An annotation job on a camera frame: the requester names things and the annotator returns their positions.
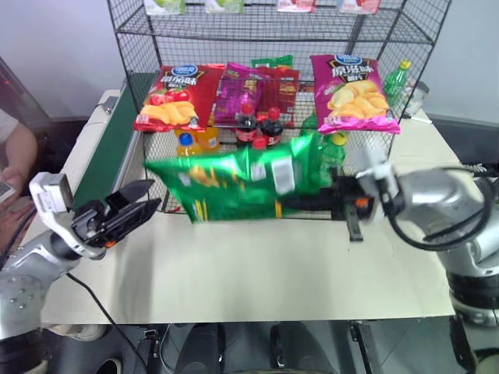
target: red bottle cap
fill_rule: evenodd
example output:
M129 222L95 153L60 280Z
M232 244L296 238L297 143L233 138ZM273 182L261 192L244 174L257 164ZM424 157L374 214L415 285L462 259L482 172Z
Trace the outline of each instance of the red bottle cap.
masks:
M253 104L244 103L241 105L241 111L244 115L252 115L253 114Z
M277 121L279 119L279 116L281 115L281 111L279 108L272 107L268 110L268 118L271 121Z
M264 150L265 148L267 148L267 140L262 136L256 137L253 140L253 148L255 150Z

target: metal wire rack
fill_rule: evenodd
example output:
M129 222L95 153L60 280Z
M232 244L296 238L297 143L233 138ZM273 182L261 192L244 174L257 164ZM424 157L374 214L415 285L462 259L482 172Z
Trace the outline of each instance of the metal wire rack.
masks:
M246 1L243 14L207 14L203 2L186 3L184 15L148 16L143 0L108 0L137 111L162 65L249 65L254 58L293 55L293 68L300 71L300 92L294 107L295 127L284 131L286 141L299 134L303 120L313 110L311 55L345 53L374 58L379 62L382 79L400 60L409 59L409 80L416 83L437 42L451 0L384 0L379 12L368 16L340 13L336 0L318 0L315 13L277 12L275 0ZM397 119L409 97L391 109ZM233 133L221 129L220 135L222 150L234 150ZM143 141L146 160L176 155L177 142L171 132L144 134ZM345 173L355 170L349 151L373 142L388 155L392 141L393 136L388 134L352 132L347 142ZM163 212L182 212L160 181L154 184L150 197L163 199ZM329 214L307 212L296 217L330 218Z

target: green soda bottle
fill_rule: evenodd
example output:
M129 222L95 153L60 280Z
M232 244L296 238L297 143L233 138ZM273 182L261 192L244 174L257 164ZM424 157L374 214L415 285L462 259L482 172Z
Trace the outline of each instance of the green soda bottle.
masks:
M320 163L321 187L331 187L331 169L341 168L346 157L345 143L348 139L346 132L335 132L332 136L324 137L324 150Z
M383 91L391 107L397 104L405 82L407 82L407 70L411 67L409 60L400 61L397 70L388 74L383 83Z
M305 121L303 121L299 136L309 135L312 132L317 132L317 127L317 114L314 110L313 113L309 117L305 118Z

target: orange light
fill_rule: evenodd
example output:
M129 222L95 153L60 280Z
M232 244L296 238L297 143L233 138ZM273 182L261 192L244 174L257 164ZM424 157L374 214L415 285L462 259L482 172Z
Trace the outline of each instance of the orange light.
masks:
M116 244L116 240L111 240L110 242L107 242L104 246L109 249L111 248L114 244Z
M367 199L366 197L356 200L356 207L358 208L367 208L368 205L369 205L369 199Z

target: table surface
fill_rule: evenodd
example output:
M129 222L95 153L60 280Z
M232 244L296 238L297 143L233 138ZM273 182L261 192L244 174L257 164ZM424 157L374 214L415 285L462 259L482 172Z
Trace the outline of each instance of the table surface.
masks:
M117 91L106 91L101 101ZM420 112L420 118L427 116ZM73 191L105 129L97 108L62 170ZM399 173L458 164L439 132L402 123L390 161ZM402 242L386 220L349 242L345 223L236 221L192 225L156 213L108 251L72 271L118 323L388 319L453 313L437 256ZM27 239L44 230L40 221ZM106 323L77 284L63 277L48 293L45 323Z

